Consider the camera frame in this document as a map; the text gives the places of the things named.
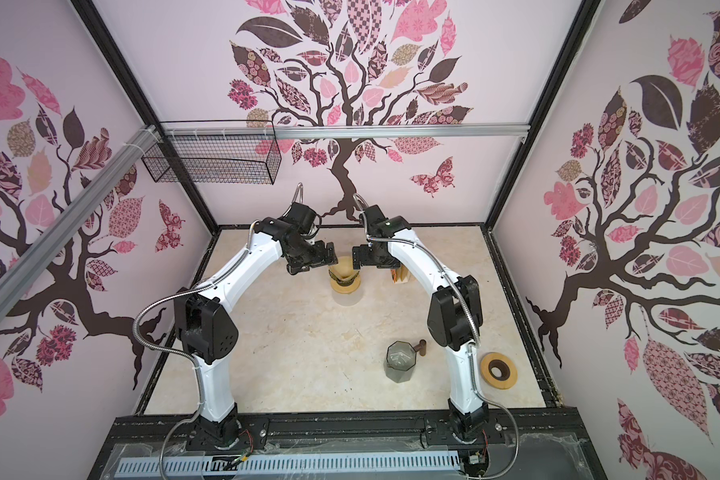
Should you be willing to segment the wooden dripper ring stand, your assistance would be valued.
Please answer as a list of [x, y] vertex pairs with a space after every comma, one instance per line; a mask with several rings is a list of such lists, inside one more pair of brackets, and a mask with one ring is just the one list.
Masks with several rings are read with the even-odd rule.
[[331, 277], [330, 286], [331, 288], [340, 295], [351, 295], [356, 292], [361, 286], [361, 277], [355, 275], [349, 278]]

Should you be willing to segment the aluminium rail left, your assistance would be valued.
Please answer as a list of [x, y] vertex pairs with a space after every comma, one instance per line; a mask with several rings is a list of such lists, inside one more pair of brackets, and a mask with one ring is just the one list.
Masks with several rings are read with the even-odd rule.
[[0, 323], [46, 270], [67, 241], [83, 225], [88, 216], [103, 202], [107, 193], [127, 171], [153, 146], [159, 137], [153, 126], [139, 129], [123, 144], [114, 158], [92, 180], [88, 187], [64, 209], [54, 223], [21, 255], [14, 267], [0, 279]]

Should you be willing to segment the grey glass server with knob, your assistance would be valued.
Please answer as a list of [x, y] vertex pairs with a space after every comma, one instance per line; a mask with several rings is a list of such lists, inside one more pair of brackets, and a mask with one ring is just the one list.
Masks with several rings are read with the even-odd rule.
[[395, 383], [409, 381], [417, 364], [419, 356], [425, 356], [427, 342], [421, 339], [411, 344], [404, 341], [395, 341], [386, 350], [384, 359], [384, 372], [387, 378]]

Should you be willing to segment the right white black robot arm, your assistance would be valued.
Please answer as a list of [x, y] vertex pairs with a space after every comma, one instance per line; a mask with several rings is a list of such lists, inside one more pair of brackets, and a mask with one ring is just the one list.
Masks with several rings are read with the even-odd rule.
[[479, 284], [474, 277], [461, 276], [445, 266], [403, 217], [389, 218], [379, 206], [367, 206], [359, 197], [355, 202], [366, 241], [352, 249], [353, 266], [404, 266], [430, 295], [427, 328], [445, 351], [451, 428], [456, 438], [466, 441], [480, 430], [490, 413], [477, 362], [482, 325]]

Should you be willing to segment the brown paper filter stack holder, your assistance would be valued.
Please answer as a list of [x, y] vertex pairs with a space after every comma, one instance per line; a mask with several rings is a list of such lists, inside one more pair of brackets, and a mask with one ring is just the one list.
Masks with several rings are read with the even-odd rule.
[[406, 283], [409, 279], [409, 270], [403, 265], [391, 270], [390, 273], [391, 279], [395, 284]]

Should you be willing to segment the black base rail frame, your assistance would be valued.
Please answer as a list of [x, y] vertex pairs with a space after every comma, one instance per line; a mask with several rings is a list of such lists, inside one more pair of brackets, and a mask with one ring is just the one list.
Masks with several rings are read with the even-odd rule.
[[190, 479], [603, 479], [606, 476], [574, 408], [493, 409], [466, 441], [454, 435], [445, 410], [242, 414], [228, 447], [197, 427], [177, 428], [177, 415], [116, 419], [90, 479], [116, 479], [125, 457], [254, 454], [456, 452], [458, 472], [225, 475]]

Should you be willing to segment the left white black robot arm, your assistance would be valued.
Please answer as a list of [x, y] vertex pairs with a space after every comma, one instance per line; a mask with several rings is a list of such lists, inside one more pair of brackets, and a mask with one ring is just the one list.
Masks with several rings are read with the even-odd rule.
[[230, 355], [240, 336], [232, 311], [254, 281], [280, 259], [290, 275], [337, 264], [333, 244], [315, 238], [319, 227], [313, 209], [292, 202], [283, 215], [254, 222], [244, 247], [223, 268], [175, 300], [177, 336], [182, 351], [196, 363], [197, 425], [223, 446], [234, 443], [241, 430], [230, 383]]

